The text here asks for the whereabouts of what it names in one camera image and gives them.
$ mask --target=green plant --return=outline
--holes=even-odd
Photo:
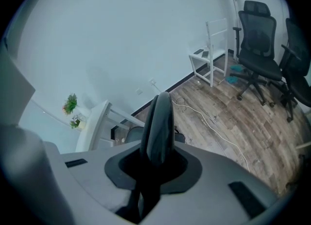
[[[66,103],[63,105],[63,112],[66,115],[71,114],[76,106],[77,106],[77,96],[75,94],[71,94],[67,98]]]
[[[80,120],[77,115],[72,117],[72,121],[70,121],[71,128],[77,128],[80,124]]]

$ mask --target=chair base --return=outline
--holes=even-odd
[[[285,108],[288,105],[290,116],[287,117],[287,122],[290,123],[294,119],[294,108],[298,105],[298,102],[294,99],[293,94],[290,90],[288,90],[286,84],[281,85],[279,83],[269,81],[268,86],[270,86],[271,84],[283,93],[280,98],[280,102]],[[274,107],[274,105],[275,103],[270,103],[270,107]]]
[[[266,86],[267,84],[267,81],[265,80],[262,80],[262,79],[259,79],[259,75],[257,73],[254,73],[253,74],[248,70],[248,69],[244,69],[244,72],[247,73],[247,75],[242,75],[242,74],[235,74],[235,73],[231,73],[230,76],[235,76],[235,77],[238,77],[238,78],[241,78],[241,79],[244,79],[244,80],[247,80],[247,85],[245,86],[245,88],[240,92],[238,93],[237,95],[237,99],[239,101],[242,100],[242,94],[251,86],[253,85],[255,87],[255,89],[257,90],[258,94],[260,95],[262,101],[260,101],[261,105],[264,106],[266,105],[267,103],[267,100],[266,98],[264,97],[260,87],[259,87],[259,84],[262,84],[264,86]]]

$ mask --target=wall outlet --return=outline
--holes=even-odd
[[[154,84],[156,84],[156,81],[155,81],[153,78],[151,78],[151,79],[149,80],[149,83],[150,83],[151,85],[154,85]]]
[[[140,95],[142,93],[142,90],[140,88],[136,89],[137,95]]]

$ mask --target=white cable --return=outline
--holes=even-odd
[[[162,92],[160,89],[158,89],[158,87],[157,87],[155,84],[152,84],[152,85],[153,85],[160,93]],[[247,164],[247,160],[246,160],[246,158],[244,157],[243,153],[241,152],[240,148],[239,148],[236,144],[234,144],[234,143],[232,143],[232,142],[226,140],[225,138],[223,138],[217,131],[215,131],[213,128],[211,128],[210,125],[208,124],[208,122],[206,121],[206,119],[204,118],[204,116],[203,116],[202,113],[200,113],[199,111],[193,109],[193,108],[190,107],[190,106],[176,104],[173,100],[172,100],[172,102],[173,102],[176,106],[188,107],[188,108],[191,108],[194,112],[199,113],[199,114],[203,117],[205,123],[208,125],[208,127],[209,127],[211,130],[213,130],[216,134],[218,134],[218,136],[219,136],[220,138],[222,138],[224,141],[226,141],[226,142],[228,142],[228,143],[230,143],[230,144],[236,146],[236,147],[239,149],[239,152],[241,153],[242,157],[244,158],[245,163],[246,163],[246,166],[247,166],[247,169],[248,169],[248,171],[250,172],[249,167],[248,167],[248,164]],[[218,142],[218,141],[216,141],[216,142],[218,143],[219,147],[220,147],[220,148],[222,149],[222,151],[224,152],[225,156],[228,157],[227,154],[225,153],[225,151],[223,150],[223,148],[221,147],[221,145],[219,144],[219,142]]]

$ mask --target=chair armrest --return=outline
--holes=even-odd
[[[283,44],[281,46],[285,49],[285,53],[287,54],[287,56],[284,57],[284,59],[282,59],[282,60],[285,60],[283,70],[285,70],[288,67],[288,65],[290,64],[291,60],[294,57],[298,60],[301,60],[299,56],[297,56],[297,54],[293,50],[291,50],[290,48],[288,48],[287,46]]]
[[[240,50],[240,31],[242,28],[239,27],[232,27],[235,30],[235,39],[237,41],[237,58],[239,58],[239,50]]]

